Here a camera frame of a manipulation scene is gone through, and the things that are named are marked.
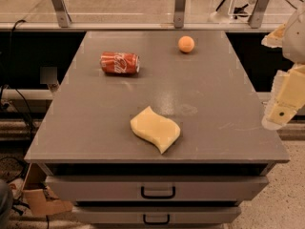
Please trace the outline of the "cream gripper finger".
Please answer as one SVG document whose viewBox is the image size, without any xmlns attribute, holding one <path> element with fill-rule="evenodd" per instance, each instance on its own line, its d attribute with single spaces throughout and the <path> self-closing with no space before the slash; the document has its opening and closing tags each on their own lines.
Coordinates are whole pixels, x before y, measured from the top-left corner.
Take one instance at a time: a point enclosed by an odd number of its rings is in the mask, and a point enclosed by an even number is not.
<svg viewBox="0 0 305 229">
<path fill-rule="evenodd" d="M 262 39 L 261 44 L 269 48 L 281 48 L 285 27 L 286 24 L 282 24 L 277 27 L 274 31 L 270 32 Z"/>
<path fill-rule="evenodd" d="M 279 130 L 305 105 L 305 65 L 294 64 L 287 72 L 274 77 L 271 99 L 262 118 L 267 130 Z"/>
</svg>

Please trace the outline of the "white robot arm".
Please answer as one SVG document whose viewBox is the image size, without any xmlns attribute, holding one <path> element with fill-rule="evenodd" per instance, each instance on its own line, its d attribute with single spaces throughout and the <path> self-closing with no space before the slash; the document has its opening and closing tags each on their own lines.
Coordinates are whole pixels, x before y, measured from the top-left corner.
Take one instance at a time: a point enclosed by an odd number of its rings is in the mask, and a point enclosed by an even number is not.
<svg viewBox="0 0 305 229">
<path fill-rule="evenodd" d="M 297 9 L 289 20 L 265 36 L 261 44 L 281 48 L 282 55 L 292 61 L 287 71 L 274 76 L 271 98 L 262 125 L 268 130 L 284 127 L 305 105 L 305 10 Z"/>
</svg>

